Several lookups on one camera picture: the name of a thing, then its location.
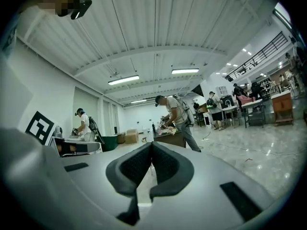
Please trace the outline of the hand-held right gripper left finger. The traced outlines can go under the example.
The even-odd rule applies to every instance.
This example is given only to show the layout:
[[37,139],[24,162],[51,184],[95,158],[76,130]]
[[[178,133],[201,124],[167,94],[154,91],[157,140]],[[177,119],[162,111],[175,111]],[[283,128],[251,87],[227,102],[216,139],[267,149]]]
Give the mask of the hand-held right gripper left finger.
[[152,164],[151,143],[129,152],[108,164],[106,177],[115,191],[130,199],[127,211],[120,213],[117,219],[134,226],[140,219],[137,188]]

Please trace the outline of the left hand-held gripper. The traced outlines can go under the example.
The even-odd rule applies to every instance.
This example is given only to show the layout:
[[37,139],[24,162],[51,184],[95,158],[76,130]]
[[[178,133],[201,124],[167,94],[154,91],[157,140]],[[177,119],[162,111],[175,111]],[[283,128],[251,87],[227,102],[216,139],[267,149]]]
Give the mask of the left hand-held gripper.
[[68,138],[63,136],[60,126],[56,126],[40,112],[35,113],[25,132],[42,145],[54,148],[60,157],[102,153],[103,138],[96,122],[83,110],[76,111],[74,115],[81,119],[81,124],[72,129]]

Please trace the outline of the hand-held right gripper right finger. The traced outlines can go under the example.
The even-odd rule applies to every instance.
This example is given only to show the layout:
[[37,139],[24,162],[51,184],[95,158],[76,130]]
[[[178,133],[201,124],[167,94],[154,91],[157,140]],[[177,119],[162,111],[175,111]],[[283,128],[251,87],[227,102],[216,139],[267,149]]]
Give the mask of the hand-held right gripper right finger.
[[158,142],[152,143],[151,155],[157,179],[157,185],[149,192],[151,200],[156,197],[175,196],[192,180],[194,166],[185,156]]

